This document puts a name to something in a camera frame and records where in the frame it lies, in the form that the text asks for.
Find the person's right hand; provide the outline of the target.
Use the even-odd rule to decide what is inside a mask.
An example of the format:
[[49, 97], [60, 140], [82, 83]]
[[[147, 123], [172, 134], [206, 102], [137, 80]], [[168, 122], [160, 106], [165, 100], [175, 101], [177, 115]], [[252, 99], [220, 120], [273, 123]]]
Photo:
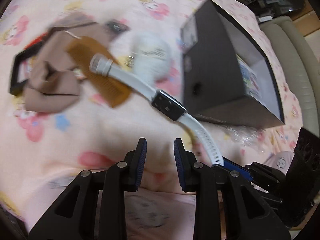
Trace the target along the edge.
[[286, 174], [291, 165], [293, 157], [294, 153], [291, 151], [271, 153], [263, 164], [275, 168], [283, 172], [283, 174]]

